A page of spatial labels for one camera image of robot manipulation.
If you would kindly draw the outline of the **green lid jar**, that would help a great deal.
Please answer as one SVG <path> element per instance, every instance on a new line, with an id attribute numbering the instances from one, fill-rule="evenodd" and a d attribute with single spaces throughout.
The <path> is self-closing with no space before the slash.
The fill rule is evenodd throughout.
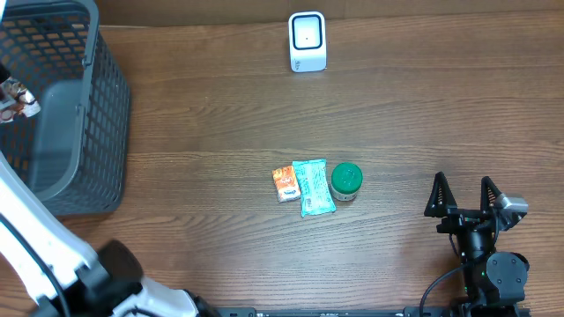
<path id="1" fill-rule="evenodd" d="M 362 182 L 363 173 L 357 165 L 351 162 L 340 163 L 331 173 L 331 194 L 338 201 L 351 201 L 357 196 Z"/>

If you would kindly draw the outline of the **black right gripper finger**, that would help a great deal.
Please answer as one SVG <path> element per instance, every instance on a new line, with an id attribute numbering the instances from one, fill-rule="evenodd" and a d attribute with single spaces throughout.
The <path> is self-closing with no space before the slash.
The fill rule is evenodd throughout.
<path id="1" fill-rule="evenodd" d="M 456 209 L 456 200 L 449 188 L 448 180 L 443 172 L 439 172 L 434 177 L 432 191 L 424 211 L 424 216 L 448 217 Z"/>
<path id="2" fill-rule="evenodd" d="M 502 192 L 495 186 L 489 176 L 483 177 L 481 180 L 480 209 L 482 211 L 492 209 L 496 198 L 501 194 Z"/>

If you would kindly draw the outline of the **teal snack packet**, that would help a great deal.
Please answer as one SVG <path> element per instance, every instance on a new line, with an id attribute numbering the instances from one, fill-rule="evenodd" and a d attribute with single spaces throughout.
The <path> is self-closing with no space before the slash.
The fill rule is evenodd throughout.
<path id="1" fill-rule="evenodd" d="M 301 216 L 335 212 L 326 178 L 326 160 L 294 161 L 293 168 L 301 190 Z"/>

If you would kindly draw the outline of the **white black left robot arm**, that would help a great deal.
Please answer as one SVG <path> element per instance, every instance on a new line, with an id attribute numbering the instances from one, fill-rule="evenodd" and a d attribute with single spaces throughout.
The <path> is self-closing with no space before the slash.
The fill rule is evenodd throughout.
<path id="1" fill-rule="evenodd" d="M 33 316 L 216 316 L 201 297 L 145 276 L 117 240 L 99 251 L 63 226 L 1 161 L 1 253 L 36 307 Z"/>

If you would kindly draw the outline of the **orange juice carton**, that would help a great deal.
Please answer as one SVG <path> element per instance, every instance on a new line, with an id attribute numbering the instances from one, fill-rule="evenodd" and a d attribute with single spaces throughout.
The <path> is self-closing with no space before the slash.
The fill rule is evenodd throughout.
<path id="1" fill-rule="evenodd" d="M 272 178 L 280 203 L 301 197 L 301 190 L 293 166 L 284 166 L 272 171 Z"/>

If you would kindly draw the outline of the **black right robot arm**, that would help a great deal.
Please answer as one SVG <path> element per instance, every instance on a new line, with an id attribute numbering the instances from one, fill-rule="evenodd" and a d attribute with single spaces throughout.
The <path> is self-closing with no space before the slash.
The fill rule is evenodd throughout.
<path id="1" fill-rule="evenodd" d="M 441 220 L 436 231 L 448 234 L 460 265 L 427 287 L 417 315 L 528 316 L 529 312 L 519 310 L 518 303 L 525 299 L 530 264 L 519 253 L 496 249 L 500 233 L 515 227 L 528 209 L 522 196 L 501 192 L 488 176 L 481 180 L 479 208 L 460 208 L 446 176 L 437 173 L 424 215 Z M 464 279 L 465 296 L 453 299 L 446 308 L 427 310 L 427 297 L 434 287 L 458 273 Z"/>

